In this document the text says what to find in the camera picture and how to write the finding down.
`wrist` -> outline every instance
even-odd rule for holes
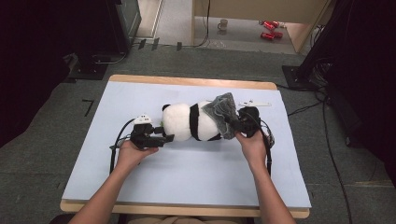
[[[265,166],[265,161],[251,162],[249,164],[249,168],[251,173],[253,173],[253,175],[259,175],[262,173],[268,174],[267,167]]]
[[[122,176],[128,176],[129,173],[132,172],[132,170],[135,168],[135,165],[125,165],[125,164],[117,164],[116,167],[114,168],[113,172],[117,172],[118,174]]]

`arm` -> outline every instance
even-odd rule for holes
[[[241,143],[242,151],[253,173],[262,223],[295,223],[265,167],[266,151],[262,134],[257,131],[251,138],[246,138],[241,133],[236,133],[235,137]]]
[[[131,141],[125,141],[120,147],[119,159],[111,175],[69,223],[107,223],[128,174],[145,157],[157,151],[157,147],[140,151]]]

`red object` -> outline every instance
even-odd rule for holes
[[[268,21],[269,23],[271,23],[273,26],[275,26],[275,28],[279,27],[279,22],[277,21]]]
[[[273,34],[267,34],[265,32],[262,32],[261,38],[263,39],[268,39],[268,40],[273,40],[274,39],[274,35]]]
[[[273,24],[271,24],[271,22],[269,21],[264,21],[262,23],[262,25],[267,28],[268,30],[270,30],[271,32],[273,32],[275,30],[275,26]]]
[[[283,33],[281,32],[272,32],[272,34],[274,35],[275,38],[282,38]]]

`forearm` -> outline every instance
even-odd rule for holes
[[[69,223],[108,223],[120,189],[129,172],[115,169],[105,183]]]
[[[295,223],[264,164],[251,168],[259,197],[262,223]]]

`wooden table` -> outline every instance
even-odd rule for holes
[[[200,79],[200,78],[184,78],[184,77],[143,77],[143,76],[114,75],[109,79],[109,81],[182,85],[182,86],[188,85],[188,86],[225,87],[225,88],[239,88],[239,89],[242,88],[242,89],[255,89],[255,90],[274,90],[274,91],[276,90],[276,85],[274,83],[269,83],[269,82]],[[86,202],[87,200],[62,199],[61,209],[65,212],[77,212]],[[309,208],[290,208],[290,212],[295,218],[305,218],[309,216]],[[185,205],[185,204],[174,205],[174,204],[120,203],[120,202],[117,202],[115,204],[113,208],[113,213],[170,215],[170,216],[211,216],[211,217],[259,217],[260,216],[260,210],[258,206],[220,207],[220,206]]]
[[[193,1],[192,19],[195,16],[206,16],[209,0]],[[300,52],[316,26],[326,24],[334,4],[335,0],[211,0],[209,16],[286,22],[294,49]]]

